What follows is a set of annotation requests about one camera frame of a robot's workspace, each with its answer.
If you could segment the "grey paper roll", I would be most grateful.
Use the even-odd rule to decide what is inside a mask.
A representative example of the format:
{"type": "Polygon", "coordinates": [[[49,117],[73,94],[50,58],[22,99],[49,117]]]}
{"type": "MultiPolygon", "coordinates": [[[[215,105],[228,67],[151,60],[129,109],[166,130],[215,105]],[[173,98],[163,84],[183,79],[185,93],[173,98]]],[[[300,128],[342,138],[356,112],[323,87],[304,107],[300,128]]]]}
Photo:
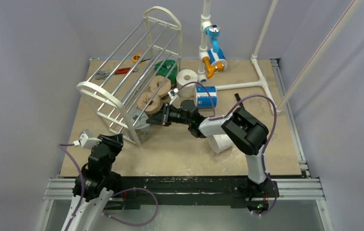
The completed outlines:
{"type": "Polygon", "coordinates": [[[140,142],[144,142],[150,133],[150,124],[147,124],[146,120],[149,118],[148,115],[145,112],[142,112],[142,110],[138,108],[130,109],[129,115],[132,118],[133,122],[135,122],[138,118],[138,116],[141,115],[139,120],[134,125],[135,132],[137,137],[139,138],[140,142]]]}

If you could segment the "brown roll with print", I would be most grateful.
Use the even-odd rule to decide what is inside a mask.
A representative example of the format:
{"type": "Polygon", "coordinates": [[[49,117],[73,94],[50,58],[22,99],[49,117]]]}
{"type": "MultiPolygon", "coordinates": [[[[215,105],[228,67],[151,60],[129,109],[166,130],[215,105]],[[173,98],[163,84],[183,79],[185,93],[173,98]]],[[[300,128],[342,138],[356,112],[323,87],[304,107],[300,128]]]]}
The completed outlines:
{"type": "Polygon", "coordinates": [[[145,109],[145,113],[153,115],[157,113],[161,107],[161,99],[158,95],[154,95],[152,92],[144,92],[137,100],[137,107],[140,110],[145,109]]]}

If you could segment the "green paper roll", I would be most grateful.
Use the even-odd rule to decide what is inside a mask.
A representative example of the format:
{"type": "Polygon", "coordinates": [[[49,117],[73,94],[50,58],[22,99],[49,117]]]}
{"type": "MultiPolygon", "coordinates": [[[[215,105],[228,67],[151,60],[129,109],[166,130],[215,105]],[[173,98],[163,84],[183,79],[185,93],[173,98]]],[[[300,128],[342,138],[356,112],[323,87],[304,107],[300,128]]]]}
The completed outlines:
{"type": "Polygon", "coordinates": [[[160,61],[155,64],[155,70],[159,69],[156,73],[158,76],[168,77],[171,82],[171,85],[176,84],[176,76],[178,74],[178,66],[176,65],[175,60],[165,60],[160,61]]]}

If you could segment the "white metal shelf rack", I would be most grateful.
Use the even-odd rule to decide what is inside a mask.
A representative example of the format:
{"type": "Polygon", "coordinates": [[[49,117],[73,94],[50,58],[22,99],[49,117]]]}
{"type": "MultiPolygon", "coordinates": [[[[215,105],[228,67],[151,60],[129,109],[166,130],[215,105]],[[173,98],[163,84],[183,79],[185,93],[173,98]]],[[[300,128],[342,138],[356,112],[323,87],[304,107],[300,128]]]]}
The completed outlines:
{"type": "Polygon", "coordinates": [[[136,135],[130,109],[138,108],[137,100],[148,91],[156,75],[155,64],[175,60],[178,71],[182,61],[182,24],[167,8],[154,6],[146,10],[138,25],[118,44],[112,53],[82,82],[77,90],[87,101],[109,132],[122,134],[128,142],[141,146],[136,135]],[[142,54],[151,60],[134,64],[132,57],[142,54]],[[121,75],[120,68],[132,67],[121,75]],[[98,71],[111,72],[105,79],[96,80],[98,71]]]}

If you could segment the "unwrapped white paper roll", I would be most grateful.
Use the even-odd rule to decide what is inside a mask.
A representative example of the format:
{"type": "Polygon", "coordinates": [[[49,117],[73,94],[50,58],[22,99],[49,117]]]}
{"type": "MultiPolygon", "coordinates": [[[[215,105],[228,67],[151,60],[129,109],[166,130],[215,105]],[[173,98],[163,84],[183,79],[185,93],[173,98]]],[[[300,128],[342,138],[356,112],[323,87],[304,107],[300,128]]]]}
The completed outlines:
{"type": "Polygon", "coordinates": [[[234,143],[228,137],[228,135],[213,135],[206,137],[208,144],[210,145],[213,152],[220,154],[228,148],[231,148],[234,143]]]}

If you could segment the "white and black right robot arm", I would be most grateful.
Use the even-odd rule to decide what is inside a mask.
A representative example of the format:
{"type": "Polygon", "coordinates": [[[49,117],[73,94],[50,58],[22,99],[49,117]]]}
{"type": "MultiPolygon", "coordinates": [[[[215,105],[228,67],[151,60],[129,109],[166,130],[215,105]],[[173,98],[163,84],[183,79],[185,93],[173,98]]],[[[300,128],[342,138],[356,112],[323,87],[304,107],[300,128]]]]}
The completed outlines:
{"type": "Polygon", "coordinates": [[[275,127],[268,129],[245,108],[234,106],[234,111],[222,117],[205,117],[192,100],[184,100],[177,108],[165,103],[157,113],[147,119],[147,124],[168,127],[173,123],[188,126],[196,138],[227,135],[230,141],[245,155],[248,174],[247,186],[241,191],[250,199],[263,196],[271,180],[267,172],[264,154],[275,127]]]}

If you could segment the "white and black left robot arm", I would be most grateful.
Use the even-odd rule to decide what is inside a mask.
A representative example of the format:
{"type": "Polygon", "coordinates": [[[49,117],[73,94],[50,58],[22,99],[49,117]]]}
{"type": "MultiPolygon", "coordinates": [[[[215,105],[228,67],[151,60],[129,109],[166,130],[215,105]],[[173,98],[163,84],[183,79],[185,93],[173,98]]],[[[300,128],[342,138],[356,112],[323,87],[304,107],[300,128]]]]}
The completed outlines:
{"type": "Polygon", "coordinates": [[[70,146],[81,146],[91,151],[88,161],[80,167],[75,179],[64,231],[92,231],[110,197],[121,192],[121,175],[112,171],[112,164],[124,145],[123,135],[93,137],[84,132],[70,146]]]}

